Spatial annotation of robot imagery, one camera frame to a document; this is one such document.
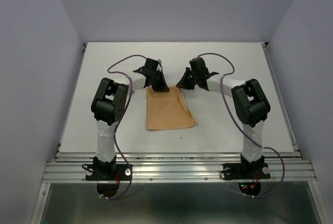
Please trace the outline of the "orange cloth napkin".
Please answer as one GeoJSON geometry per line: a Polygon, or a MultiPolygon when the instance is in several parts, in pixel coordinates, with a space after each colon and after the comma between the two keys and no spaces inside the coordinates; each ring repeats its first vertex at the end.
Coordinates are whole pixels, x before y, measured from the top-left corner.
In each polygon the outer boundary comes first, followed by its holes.
{"type": "Polygon", "coordinates": [[[180,88],[173,86],[168,92],[146,89],[147,129],[175,130],[195,126],[196,119],[191,113],[180,88]]]}

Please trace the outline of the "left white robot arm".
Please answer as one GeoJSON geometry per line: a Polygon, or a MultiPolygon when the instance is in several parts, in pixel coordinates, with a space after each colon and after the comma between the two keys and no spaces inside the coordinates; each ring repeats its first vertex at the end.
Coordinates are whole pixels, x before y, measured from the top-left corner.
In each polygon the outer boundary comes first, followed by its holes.
{"type": "Polygon", "coordinates": [[[99,162],[98,173],[104,179],[111,179],[116,173],[112,163],[117,155],[116,128],[122,120],[136,90],[150,87],[155,92],[168,92],[160,60],[145,59],[145,64],[127,74],[113,71],[112,65],[107,72],[120,75],[114,80],[102,78],[91,104],[91,111],[97,124],[97,150],[94,156],[99,162]]]}

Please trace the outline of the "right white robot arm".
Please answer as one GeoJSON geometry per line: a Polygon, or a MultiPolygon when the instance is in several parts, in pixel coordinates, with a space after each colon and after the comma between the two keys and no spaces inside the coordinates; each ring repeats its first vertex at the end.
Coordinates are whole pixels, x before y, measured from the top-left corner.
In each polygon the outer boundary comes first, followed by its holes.
{"type": "Polygon", "coordinates": [[[232,73],[209,72],[201,57],[191,59],[189,65],[176,87],[193,90],[198,86],[222,95],[232,121],[244,137],[241,158],[245,161],[240,163],[239,171],[245,177],[252,177],[258,172],[256,161],[263,156],[262,131],[271,110],[259,81],[236,80],[228,77],[232,73]]]}

